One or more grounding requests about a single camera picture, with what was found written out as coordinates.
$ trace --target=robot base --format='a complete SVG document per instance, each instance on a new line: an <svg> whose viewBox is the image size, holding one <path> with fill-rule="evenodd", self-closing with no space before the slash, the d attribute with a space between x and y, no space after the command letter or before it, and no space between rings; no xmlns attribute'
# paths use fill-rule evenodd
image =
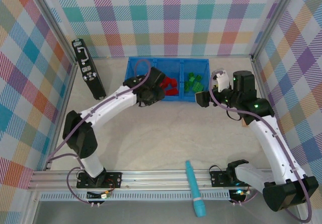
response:
<svg viewBox="0 0 322 224"><path fill-rule="evenodd" d="M121 187L121 172L104 172L95 179L91 178L86 172L78 174L77 189L106 188L117 189Z"/></svg>

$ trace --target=red block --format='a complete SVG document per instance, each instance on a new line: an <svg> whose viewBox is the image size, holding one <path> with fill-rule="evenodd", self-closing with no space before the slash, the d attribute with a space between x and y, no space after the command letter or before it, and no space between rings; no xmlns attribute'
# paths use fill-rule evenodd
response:
<svg viewBox="0 0 322 224"><path fill-rule="evenodd" d="M178 85L177 80L175 78L171 79L171 86L177 87L177 85Z"/></svg>
<svg viewBox="0 0 322 224"><path fill-rule="evenodd" d="M162 81L162 83L160 84L160 87L161 88L163 88L163 89L165 89L165 88L167 88L168 87L168 85L171 83L171 78L169 78L169 77L166 77L163 81Z"/></svg>
<svg viewBox="0 0 322 224"><path fill-rule="evenodd" d="M166 91L166 96L174 96L177 94L179 94L179 91L177 88L172 88L172 89Z"/></svg>

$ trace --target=metal frame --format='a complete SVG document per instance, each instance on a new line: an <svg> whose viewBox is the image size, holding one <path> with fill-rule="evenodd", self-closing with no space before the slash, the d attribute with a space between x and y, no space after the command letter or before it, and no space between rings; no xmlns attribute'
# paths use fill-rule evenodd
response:
<svg viewBox="0 0 322 224"><path fill-rule="evenodd" d="M71 49L71 45L69 44L69 42L65 38L65 35L62 32L59 24L57 23L54 15L52 14L50 7L48 6L48 4L46 3L45 0L34 0L34 1L35 1L36 5L38 6L41 14L45 18L48 26L50 27L52 32L55 34L57 41L59 42L59 44L62 46L63 50L65 51L68 59L70 60L70 62L73 62L73 64L76 64L75 54Z"/></svg>
<svg viewBox="0 0 322 224"><path fill-rule="evenodd" d="M266 98L266 99L268 99L268 95L265 91L264 82L263 82L263 79L261 78L260 71L258 69L257 59L260 56L260 54L262 53L262 51L264 50L269 38L271 37L275 27L277 26L280 19L282 18L290 1L291 0L280 0L278 6L276 7L276 11L275 11L273 17L271 18L268 26L266 27L265 31L263 32L263 36L261 37L261 39L258 42L258 45L254 51L254 54L251 55L251 63L252 63L254 75L257 80L260 93L261 93L262 97Z"/></svg>
<svg viewBox="0 0 322 224"><path fill-rule="evenodd" d="M21 224L32 224L40 201L76 201L71 196L66 178L69 171L36 171L28 189L27 204ZM114 200L192 200L189 182L185 170L154 171L109 171L122 172L120 189L113 191ZM195 170L195 176L202 197L206 200L230 200L229 190L245 189L241 187L211 187L209 170ZM105 189L76 189L77 171L71 173L69 183L79 197L85 197L87 191Z"/></svg>
<svg viewBox="0 0 322 224"><path fill-rule="evenodd" d="M258 56L263 51L264 47L266 46L269 38L271 37L276 25L279 23L280 19L282 18L289 2L291 0L281 0L276 7L273 17L271 18L268 26L266 27L265 31L263 32L263 36L258 42L257 48L254 51L253 59L256 60Z"/></svg>
<svg viewBox="0 0 322 224"><path fill-rule="evenodd" d="M60 114L59 114L59 117L58 117L58 120L57 120L55 133L53 135L51 143L49 144L49 148L48 148L47 153L46 153L46 158L51 152L54 151L54 149L56 148L56 144L58 143L59 134L60 134L63 122L64 122L64 118L65 118L65 114L66 114L66 110L67 110L67 105L68 105L68 102L69 102L72 86L73 86L74 81L75 81L77 69L78 69L77 64L74 64L72 66L72 68L71 68L69 82L68 82L66 92L65 92L65 95L64 95L64 98L63 98L64 100L63 100L61 111L60 111ZM50 164L51 163L44 163L43 170L50 169Z"/></svg>

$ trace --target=plaid wall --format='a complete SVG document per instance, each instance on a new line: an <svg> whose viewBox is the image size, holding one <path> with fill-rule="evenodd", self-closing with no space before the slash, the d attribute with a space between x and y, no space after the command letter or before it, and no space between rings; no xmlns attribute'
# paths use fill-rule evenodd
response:
<svg viewBox="0 0 322 224"><path fill-rule="evenodd" d="M71 64L33 0L0 0L0 223L17 223Z"/></svg>
<svg viewBox="0 0 322 224"><path fill-rule="evenodd" d="M292 0L257 64L294 157L320 183L312 203L322 209L322 0Z"/></svg>
<svg viewBox="0 0 322 224"><path fill-rule="evenodd" d="M264 23L262 24L262 27L261 27L261 29L260 29L257 37L256 37L255 43L253 44L253 47L251 49L250 54L254 54L254 52L255 52L255 50L256 50L256 48L258 46L258 43L259 43L259 41L261 40L261 38L263 36L263 32L266 30L271 18L273 17L275 11L277 10L277 6L278 6L279 2L280 2L280 0L274 0L274 3L272 5L269 13L267 14L266 19L265 19Z"/></svg>
<svg viewBox="0 0 322 224"><path fill-rule="evenodd" d="M76 37L85 39L93 57L249 54L268 2L58 0L68 19L62 22L51 1L47 0L62 29L69 24Z"/></svg>

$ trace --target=black control box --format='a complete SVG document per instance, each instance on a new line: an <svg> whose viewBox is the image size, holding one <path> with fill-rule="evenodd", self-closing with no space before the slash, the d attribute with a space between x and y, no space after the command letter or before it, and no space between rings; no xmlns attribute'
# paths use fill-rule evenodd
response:
<svg viewBox="0 0 322 224"><path fill-rule="evenodd" d="M80 70L82 71L83 80L90 88L93 97L96 100L105 98L106 92L104 86L84 40L75 39L71 44L75 51Z"/></svg>

